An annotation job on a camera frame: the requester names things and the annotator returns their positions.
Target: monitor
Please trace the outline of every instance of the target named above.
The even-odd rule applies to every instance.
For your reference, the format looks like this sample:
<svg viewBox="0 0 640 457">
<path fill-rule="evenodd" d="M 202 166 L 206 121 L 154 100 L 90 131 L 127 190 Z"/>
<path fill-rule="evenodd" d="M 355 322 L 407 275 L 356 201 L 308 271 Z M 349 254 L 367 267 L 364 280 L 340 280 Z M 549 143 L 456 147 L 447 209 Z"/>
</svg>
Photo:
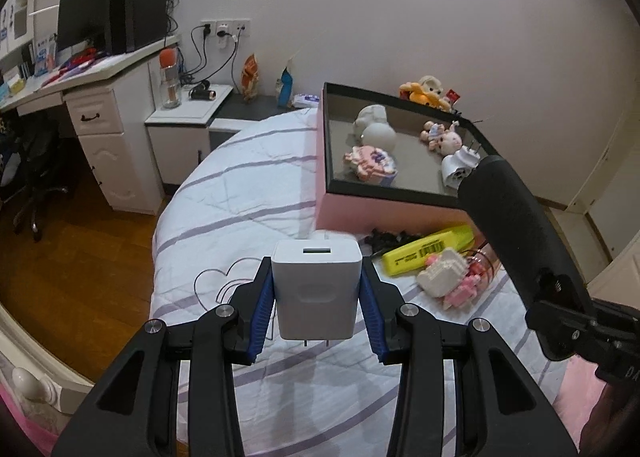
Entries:
<svg viewBox="0 0 640 457">
<path fill-rule="evenodd" d="M 91 40 L 94 47 L 102 49 L 107 18 L 107 0 L 60 0 L 58 50 L 85 40 Z"/>
</svg>

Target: striped bedding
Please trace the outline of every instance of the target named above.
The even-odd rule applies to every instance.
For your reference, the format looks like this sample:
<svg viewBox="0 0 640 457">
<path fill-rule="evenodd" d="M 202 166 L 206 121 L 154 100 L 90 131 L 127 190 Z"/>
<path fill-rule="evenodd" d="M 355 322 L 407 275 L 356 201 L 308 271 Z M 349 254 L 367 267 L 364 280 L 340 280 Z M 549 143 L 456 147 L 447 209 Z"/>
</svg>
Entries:
<svg viewBox="0 0 640 457">
<path fill-rule="evenodd" d="M 192 321 L 228 301 L 233 284 L 252 279 L 258 267 L 254 259 L 271 255 L 279 240 L 324 235 L 314 233 L 315 170 L 316 111 L 310 109 L 256 123 L 213 151 L 159 220 L 150 317 L 169 325 Z M 201 274 L 206 269 L 217 271 Z M 543 357 L 505 272 L 498 272 L 470 310 L 446 313 L 420 292 L 415 275 L 385 280 L 396 284 L 407 301 L 438 318 L 459 323 L 480 315 L 488 319 L 549 400 L 555 399 L 566 364 Z M 284 341 L 274 322 L 273 340 L 270 329 L 257 363 L 234 369 L 246 455 L 386 455 L 400 369 L 378 363 L 359 311 L 356 322 L 353 339 L 329 348 L 324 342 L 303 347 L 302 342 Z M 183 363 L 178 392 L 178 438 L 183 442 L 188 372 L 188 363 Z M 444 455 L 451 456 L 452 365 L 446 365 L 445 386 Z"/>
</svg>

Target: barcode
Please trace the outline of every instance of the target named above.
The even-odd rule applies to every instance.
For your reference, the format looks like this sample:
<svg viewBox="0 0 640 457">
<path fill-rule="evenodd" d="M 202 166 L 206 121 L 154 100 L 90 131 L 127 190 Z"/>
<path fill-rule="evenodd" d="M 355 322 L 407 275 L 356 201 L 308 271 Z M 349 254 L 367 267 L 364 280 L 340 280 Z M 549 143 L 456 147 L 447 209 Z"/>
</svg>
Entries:
<svg viewBox="0 0 640 457">
<path fill-rule="evenodd" d="M 426 257 L 427 255 L 431 255 L 432 253 L 440 253 L 445 248 L 444 242 L 435 241 L 431 244 L 426 244 L 420 248 L 420 256 Z"/>
</svg>

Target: bed frame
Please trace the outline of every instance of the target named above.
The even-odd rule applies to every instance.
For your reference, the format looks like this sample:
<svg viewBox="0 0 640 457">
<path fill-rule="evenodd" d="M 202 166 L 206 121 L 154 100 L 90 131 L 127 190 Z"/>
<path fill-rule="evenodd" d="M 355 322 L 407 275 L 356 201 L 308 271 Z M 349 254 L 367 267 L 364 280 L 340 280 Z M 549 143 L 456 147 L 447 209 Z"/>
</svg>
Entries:
<svg viewBox="0 0 640 457">
<path fill-rule="evenodd" d="M 22 395 L 73 414 L 93 384 L 36 342 L 0 304 L 0 352 L 16 368 L 13 382 Z"/>
</svg>

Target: metal bolt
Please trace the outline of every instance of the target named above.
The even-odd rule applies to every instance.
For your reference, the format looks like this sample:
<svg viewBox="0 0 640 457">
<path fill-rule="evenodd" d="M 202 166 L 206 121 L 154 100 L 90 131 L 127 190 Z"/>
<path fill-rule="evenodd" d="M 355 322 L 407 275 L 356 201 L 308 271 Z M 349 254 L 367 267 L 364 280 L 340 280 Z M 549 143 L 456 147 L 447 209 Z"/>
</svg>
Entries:
<svg viewBox="0 0 640 457">
<path fill-rule="evenodd" d="M 471 322 L 471 325 L 474 327 L 476 331 L 487 332 L 491 329 L 491 324 L 485 320 L 484 318 L 476 318 Z"/>
<path fill-rule="evenodd" d="M 234 306 L 225 303 L 223 305 L 219 305 L 216 307 L 216 314 L 220 316 L 220 318 L 228 318 L 231 316 L 236 310 Z"/>
<path fill-rule="evenodd" d="M 416 316 L 420 312 L 420 309 L 418 309 L 417 305 L 406 303 L 400 306 L 400 312 L 405 316 Z"/>
<path fill-rule="evenodd" d="M 145 332 L 149 334 L 156 334 L 160 329 L 162 329 L 162 321 L 160 320 L 149 320 L 145 323 Z"/>
</svg>

